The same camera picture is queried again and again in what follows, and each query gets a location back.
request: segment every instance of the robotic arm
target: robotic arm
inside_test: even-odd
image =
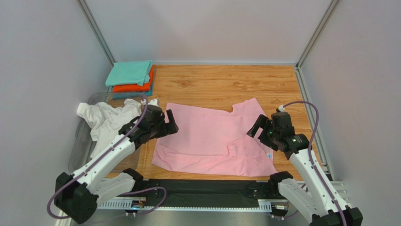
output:
[[[308,148],[309,140],[304,134],[295,134],[290,115],[277,111],[272,114],[271,120],[260,115],[247,134],[254,137],[257,130],[262,128],[262,133],[258,137],[260,142],[275,151],[284,152],[287,159],[301,174],[310,194],[306,193],[288,172],[279,172],[270,176],[269,181],[275,192],[286,197],[310,223],[310,226],[344,225],[340,211],[347,225],[360,226],[362,214],[359,209],[351,209],[336,192],[318,164],[314,152]]]
[[[102,179],[125,157],[137,150],[140,145],[150,139],[164,137],[178,132],[171,110],[167,110],[169,122],[164,121],[165,115],[157,105],[149,104],[143,119],[137,128],[128,134],[139,117],[124,125],[115,139],[94,159],[85,166],[68,175],[63,172],[56,180],[56,191],[70,181],[76,179],[60,192],[54,199],[54,204],[70,216],[78,224],[87,221],[96,208],[104,202],[126,192],[130,192],[135,181],[143,177],[132,169],[126,169],[117,177],[102,182]]]

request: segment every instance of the gray floor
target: gray floor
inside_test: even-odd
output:
[[[122,210],[97,210],[92,218],[82,226],[92,225],[89,222],[110,219],[123,214]],[[301,214],[296,217],[278,221],[264,213],[241,212],[195,212],[159,210],[144,216],[120,217],[97,226],[307,226]]]

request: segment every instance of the crumpled white fabric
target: crumpled white fabric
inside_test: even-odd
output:
[[[77,114],[92,129],[90,135],[92,140],[96,141],[96,146],[90,157],[95,158],[113,141],[123,125],[141,115],[141,103],[133,99],[126,99],[124,107],[117,108],[113,108],[105,102],[95,105],[80,103]]]

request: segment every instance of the wooden table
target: wooden table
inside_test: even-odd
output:
[[[176,103],[231,112],[232,105],[256,98],[268,117],[285,103],[302,100],[292,66],[260,65],[157,65],[153,96],[165,111],[166,104]],[[311,136],[311,129],[302,104],[286,108],[296,133]],[[156,140],[141,147],[136,169],[144,178],[268,180],[269,177],[240,177],[170,172],[151,164]],[[274,153],[274,166],[288,171],[295,180],[302,180],[295,167],[282,152]]]

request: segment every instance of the folded pink fabric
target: folded pink fabric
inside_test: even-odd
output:
[[[273,150],[246,135],[260,114],[257,100],[233,112],[167,103],[179,127],[159,138],[152,164],[170,171],[259,177],[276,173]]]

